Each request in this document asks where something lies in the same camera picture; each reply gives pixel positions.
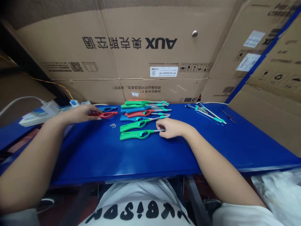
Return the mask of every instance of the white label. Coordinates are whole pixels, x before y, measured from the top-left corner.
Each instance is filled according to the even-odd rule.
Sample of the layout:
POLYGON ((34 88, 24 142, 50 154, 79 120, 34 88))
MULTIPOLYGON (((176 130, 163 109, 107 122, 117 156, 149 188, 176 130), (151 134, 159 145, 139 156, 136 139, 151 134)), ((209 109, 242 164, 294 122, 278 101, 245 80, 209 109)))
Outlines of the white label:
POLYGON ((260 40, 264 37, 265 33, 260 31, 252 31, 247 41, 244 43, 244 46, 255 48, 260 40))
POLYGON ((237 71, 249 71, 260 58, 261 55, 248 53, 242 60, 240 65, 236 68, 237 71))
POLYGON ((139 93, 132 92, 132 96, 139 96, 139 93))
POLYGON ((176 77, 179 67, 151 67, 151 77, 176 77))

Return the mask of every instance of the cardboard box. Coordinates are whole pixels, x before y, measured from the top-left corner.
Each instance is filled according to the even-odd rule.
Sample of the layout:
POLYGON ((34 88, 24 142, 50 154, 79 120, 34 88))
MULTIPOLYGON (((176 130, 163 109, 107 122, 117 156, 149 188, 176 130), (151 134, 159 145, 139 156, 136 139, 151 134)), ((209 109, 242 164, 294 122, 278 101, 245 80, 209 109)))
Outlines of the cardboard box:
POLYGON ((301 104, 263 89, 244 85, 228 104, 279 144, 301 157, 301 104))
POLYGON ((301 14, 229 107, 301 157, 301 14))
MULTIPOLYGON (((40 83, 24 74, 15 73, 0 76, 0 111, 14 99, 24 96, 35 96, 46 102, 55 98, 40 83)), ((42 106, 41 102, 34 98, 19 100, 0 117, 0 127, 16 121, 40 106, 42 106)))
POLYGON ((208 79, 201 102, 224 103, 242 79, 208 79))
POLYGON ((210 78, 243 78, 258 58, 244 71, 237 70, 238 66, 248 54, 261 55, 299 5, 299 0, 246 1, 211 69, 210 78))
MULTIPOLYGON (((182 79, 209 76, 242 3, 18 1, 8 5, 3 23, 51 79, 162 79, 156 81, 162 86, 178 79, 175 83, 186 87, 182 79)), ((72 87, 86 93, 87 84, 92 83, 72 87)), ((202 86, 195 89, 185 96, 198 97, 202 86)))
POLYGON ((208 79, 123 79, 125 99, 195 103, 208 79))
POLYGON ((301 15, 278 40, 247 84, 301 103, 301 15))
POLYGON ((99 79, 55 80, 64 85, 78 101, 123 104, 125 100, 140 99, 169 103, 194 103, 207 79, 99 79))

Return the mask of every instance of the right hand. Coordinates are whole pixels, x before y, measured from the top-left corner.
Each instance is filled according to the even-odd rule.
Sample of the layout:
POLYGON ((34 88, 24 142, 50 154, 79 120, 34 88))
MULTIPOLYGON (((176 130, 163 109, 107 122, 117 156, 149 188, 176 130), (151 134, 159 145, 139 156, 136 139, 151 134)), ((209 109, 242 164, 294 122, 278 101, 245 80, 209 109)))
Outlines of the right hand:
POLYGON ((157 129, 165 129, 165 132, 160 131, 160 136, 164 138, 173 138, 178 136, 184 136, 191 128, 191 125, 179 120, 165 118, 156 121, 157 129))

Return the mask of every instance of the white cable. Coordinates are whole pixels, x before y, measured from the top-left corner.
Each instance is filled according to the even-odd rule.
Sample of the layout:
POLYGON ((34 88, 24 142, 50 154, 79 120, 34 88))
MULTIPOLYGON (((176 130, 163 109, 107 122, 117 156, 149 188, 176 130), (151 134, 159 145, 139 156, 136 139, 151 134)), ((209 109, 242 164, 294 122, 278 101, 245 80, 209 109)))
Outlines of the white cable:
POLYGON ((18 100, 21 100, 21 99, 25 99, 25 98, 35 98, 35 99, 38 99, 43 105, 46 105, 46 102, 41 100, 40 98, 38 97, 34 97, 34 96, 26 96, 26 97, 20 97, 20 98, 17 98, 15 100, 13 100, 12 102, 10 102, 1 112, 0 112, 0 116, 3 115, 3 113, 11 106, 13 105, 15 102, 17 102, 18 100))
POLYGON ((202 103, 202 104, 224 104, 224 105, 228 105, 226 103, 220 103, 220 102, 206 102, 206 103, 202 103))

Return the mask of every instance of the white plastic bag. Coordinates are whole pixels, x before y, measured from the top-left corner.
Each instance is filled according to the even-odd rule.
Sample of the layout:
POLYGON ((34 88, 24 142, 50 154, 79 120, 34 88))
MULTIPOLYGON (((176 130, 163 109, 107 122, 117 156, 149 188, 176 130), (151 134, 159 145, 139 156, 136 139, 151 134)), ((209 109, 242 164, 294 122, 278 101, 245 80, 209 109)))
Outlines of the white plastic bag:
POLYGON ((301 169, 253 176, 252 182, 277 220, 301 225, 301 169))

